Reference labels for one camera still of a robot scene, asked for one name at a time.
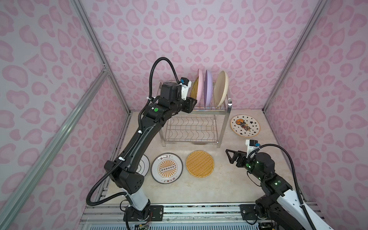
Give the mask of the purple plate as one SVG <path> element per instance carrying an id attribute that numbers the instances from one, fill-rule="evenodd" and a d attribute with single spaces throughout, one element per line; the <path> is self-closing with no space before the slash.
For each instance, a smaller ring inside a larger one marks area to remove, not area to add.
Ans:
<path id="1" fill-rule="evenodd" d="M 213 79 L 212 73 L 206 70 L 205 81 L 204 81 L 204 103 L 205 107 L 210 107 L 213 94 Z"/>

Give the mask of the pink plate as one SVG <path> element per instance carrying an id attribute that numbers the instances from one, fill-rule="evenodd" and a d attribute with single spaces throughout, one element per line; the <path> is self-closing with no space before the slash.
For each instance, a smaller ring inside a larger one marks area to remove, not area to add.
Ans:
<path id="1" fill-rule="evenodd" d="M 198 87 L 197 87 L 196 99 L 197 99 L 197 104 L 200 105 L 202 94 L 203 94 L 203 88 L 204 88 L 204 75 L 201 69 L 198 69 L 197 74 L 198 74 Z"/>

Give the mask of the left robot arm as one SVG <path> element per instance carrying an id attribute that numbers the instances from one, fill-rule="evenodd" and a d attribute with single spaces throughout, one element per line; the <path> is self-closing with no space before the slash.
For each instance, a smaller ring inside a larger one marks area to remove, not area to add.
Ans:
<path id="1" fill-rule="evenodd" d="M 137 169 L 146 149 L 166 122 L 179 112 L 193 111 L 197 101 L 188 96 L 191 83 L 189 80 L 163 83 L 160 94 L 149 97 L 147 105 L 141 110 L 139 127 L 130 142 L 114 161 L 107 161 L 104 166 L 110 179 L 122 189 L 112 197 L 123 195 L 129 202 L 125 220 L 146 220 L 150 216 L 150 201 L 142 189 L 144 176 Z"/>

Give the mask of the green yellow woven plate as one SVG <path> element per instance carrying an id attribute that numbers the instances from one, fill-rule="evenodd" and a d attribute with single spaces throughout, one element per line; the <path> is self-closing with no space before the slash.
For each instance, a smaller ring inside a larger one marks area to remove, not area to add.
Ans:
<path id="1" fill-rule="evenodd" d="M 198 85 L 199 85 L 199 77 L 197 77 L 194 83 L 192 84 L 192 89 L 190 93 L 191 98 L 197 99 Z"/>

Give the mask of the white plate orange sunburst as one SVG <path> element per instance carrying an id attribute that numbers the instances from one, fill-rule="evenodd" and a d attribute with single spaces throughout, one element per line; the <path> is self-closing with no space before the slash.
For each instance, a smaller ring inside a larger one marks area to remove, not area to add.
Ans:
<path id="1" fill-rule="evenodd" d="M 160 184 L 171 184 L 180 178 L 183 169 L 183 162 L 179 156 L 174 153 L 164 153 L 153 161 L 151 175 Z"/>

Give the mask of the aluminium frame profile right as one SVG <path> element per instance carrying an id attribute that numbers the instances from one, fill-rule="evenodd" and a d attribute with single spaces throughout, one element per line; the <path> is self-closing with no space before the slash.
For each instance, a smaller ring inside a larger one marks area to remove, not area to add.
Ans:
<path id="1" fill-rule="evenodd" d="M 309 36 L 311 35 L 314 27 L 316 27 L 328 2 L 329 2 L 328 0 L 319 0 L 317 2 L 316 7 L 314 8 L 309 20 L 307 21 L 304 30 L 302 31 L 300 37 L 298 38 L 294 49 L 292 50 L 289 58 L 287 59 L 284 69 L 282 70 L 278 80 L 276 81 L 276 84 L 274 85 L 274 88 L 271 91 L 269 98 L 266 101 L 265 106 L 262 109 L 264 114 L 270 109 L 272 102 L 276 98 L 278 91 L 280 90 L 284 80 L 288 76 L 288 73 L 290 72 L 291 67 L 295 63 L 298 55 L 301 53 L 301 50 L 305 45 L 306 41 L 308 40 Z"/>

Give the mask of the white plate black rim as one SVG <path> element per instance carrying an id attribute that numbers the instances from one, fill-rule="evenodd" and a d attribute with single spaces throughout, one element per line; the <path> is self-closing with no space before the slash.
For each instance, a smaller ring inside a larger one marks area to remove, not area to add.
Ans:
<path id="1" fill-rule="evenodd" d="M 146 155 L 143 155 L 139 162 L 136 172 L 143 176 L 146 176 L 150 170 L 149 168 L 150 168 L 150 161 Z"/>

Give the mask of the stainless steel dish rack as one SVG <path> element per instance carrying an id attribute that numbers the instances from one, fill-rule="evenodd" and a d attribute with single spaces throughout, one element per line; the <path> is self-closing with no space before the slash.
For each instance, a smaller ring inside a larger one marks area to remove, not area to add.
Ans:
<path id="1" fill-rule="evenodd" d="M 221 147 L 227 123 L 232 111 L 232 96 L 228 92 L 223 104 L 216 107 L 214 101 L 204 106 L 204 101 L 196 105 L 192 113 L 180 112 L 166 122 L 159 131 L 161 145 L 179 142 L 194 145 L 212 144 Z"/>

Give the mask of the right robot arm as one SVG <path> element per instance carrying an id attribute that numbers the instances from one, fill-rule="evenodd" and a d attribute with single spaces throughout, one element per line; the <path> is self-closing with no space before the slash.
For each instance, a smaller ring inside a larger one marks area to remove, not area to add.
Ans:
<path id="1" fill-rule="evenodd" d="M 275 162 L 264 152 L 248 154 L 243 151 L 225 150 L 229 162 L 260 181 L 264 196 L 255 202 L 254 217 L 271 219 L 285 230 L 331 230 L 314 210 L 303 200 L 297 186 L 290 185 L 275 171 Z"/>

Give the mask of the cream beige plate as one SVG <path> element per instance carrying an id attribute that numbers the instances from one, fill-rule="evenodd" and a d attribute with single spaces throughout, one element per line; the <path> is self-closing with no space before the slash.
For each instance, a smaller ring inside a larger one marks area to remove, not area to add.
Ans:
<path id="1" fill-rule="evenodd" d="M 220 107 L 225 101 L 229 89 L 229 77 L 227 72 L 221 71 L 214 86 L 214 103 Z"/>

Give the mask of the aluminium frame profile left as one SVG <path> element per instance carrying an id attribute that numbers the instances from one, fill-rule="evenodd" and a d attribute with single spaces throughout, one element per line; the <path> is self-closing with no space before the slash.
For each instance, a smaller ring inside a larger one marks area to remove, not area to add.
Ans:
<path id="1" fill-rule="evenodd" d="M 70 1 L 1 1 L 1 229 L 77 229 L 126 116 Z"/>

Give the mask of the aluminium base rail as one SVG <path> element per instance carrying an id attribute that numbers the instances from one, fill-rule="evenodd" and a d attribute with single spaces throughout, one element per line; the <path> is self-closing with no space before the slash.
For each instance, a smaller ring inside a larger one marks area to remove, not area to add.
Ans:
<path id="1" fill-rule="evenodd" d="M 255 201 L 265 193 L 249 179 L 218 182 L 185 174 L 177 182 L 160 184 L 148 176 L 142 189 L 151 205 L 159 207 L 152 211 L 151 229 L 255 229 L 275 221 L 252 218 Z"/>

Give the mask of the orange woven pattern plate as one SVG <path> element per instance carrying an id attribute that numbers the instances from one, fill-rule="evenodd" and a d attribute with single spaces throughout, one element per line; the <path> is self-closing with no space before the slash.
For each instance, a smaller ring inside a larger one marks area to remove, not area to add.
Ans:
<path id="1" fill-rule="evenodd" d="M 187 157 L 186 168 L 192 176 L 204 178 L 212 174 L 214 159 L 209 153 L 196 150 Z"/>

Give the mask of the white star cartoon plate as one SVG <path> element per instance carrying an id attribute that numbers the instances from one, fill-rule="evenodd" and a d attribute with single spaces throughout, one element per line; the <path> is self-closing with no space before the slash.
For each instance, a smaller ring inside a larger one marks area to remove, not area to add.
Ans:
<path id="1" fill-rule="evenodd" d="M 259 122 L 249 115 L 236 115 L 230 121 L 232 131 L 238 136 L 252 138 L 259 134 Z"/>

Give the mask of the aluminium frame profile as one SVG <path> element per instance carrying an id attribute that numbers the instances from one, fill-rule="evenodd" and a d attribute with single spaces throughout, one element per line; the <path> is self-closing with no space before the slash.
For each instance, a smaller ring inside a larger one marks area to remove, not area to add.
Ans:
<path id="1" fill-rule="evenodd" d="M 280 90 L 284 80 L 288 76 L 288 73 L 290 72 L 291 67 L 295 63 L 298 55 L 301 53 L 301 50 L 305 45 L 306 41 L 308 40 L 309 36 L 311 35 L 314 27 L 316 27 L 328 2 L 329 2 L 328 0 L 319 0 L 317 2 L 316 7 L 314 8 L 309 20 L 307 21 L 304 30 L 302 31 L 300 37 L 298 38 L 294 49 L 292 50 L 289 58 L 287 59 L 284 69 L 282 70 L 278 80 L 276 81 L 276 84 L 274 85 L 274 88 L 271 91 L 269 98 L 266 101 L 265 106 L 262 109 L 264 114 L 270 109 L 272 102 L 276 98 L 278 91 Z"/>
<path id="2" fill-rule="evenodd" d="M 70 1 L 1 1 L 1 229 L 77 229 L 126 116 Z"/>

